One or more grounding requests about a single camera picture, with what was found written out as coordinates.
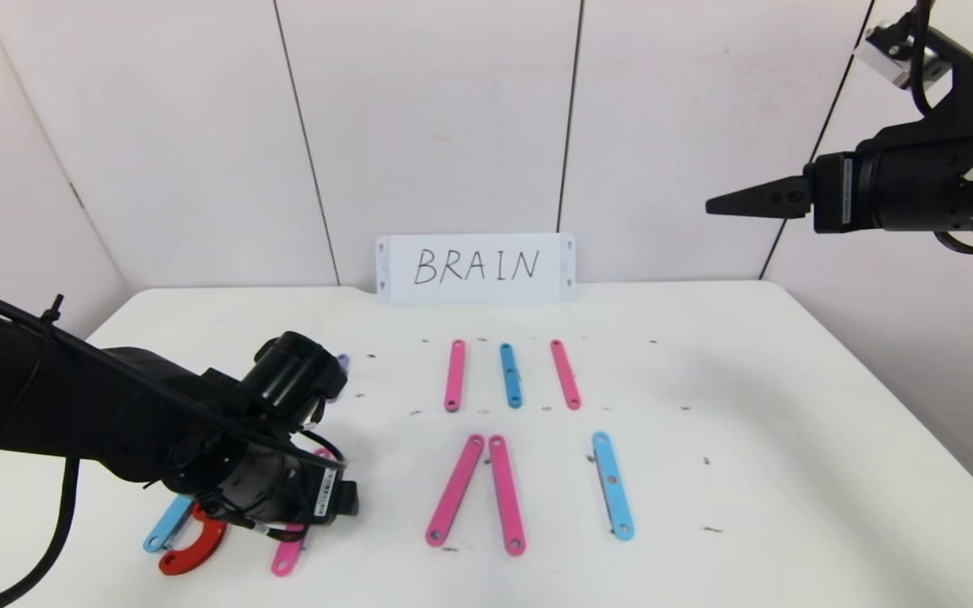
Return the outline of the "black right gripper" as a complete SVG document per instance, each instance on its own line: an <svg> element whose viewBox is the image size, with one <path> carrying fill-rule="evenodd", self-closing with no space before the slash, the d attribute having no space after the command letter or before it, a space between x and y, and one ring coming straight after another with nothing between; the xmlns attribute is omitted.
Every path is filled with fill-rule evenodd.
<svg viewBox="0 0 973 608"><path fill-rule="evenodd" d="M957 145L821 155L806 177L789 176L706 201L705 212L737 218L806 218L816 232L958 231L968 226Z"/></svg>

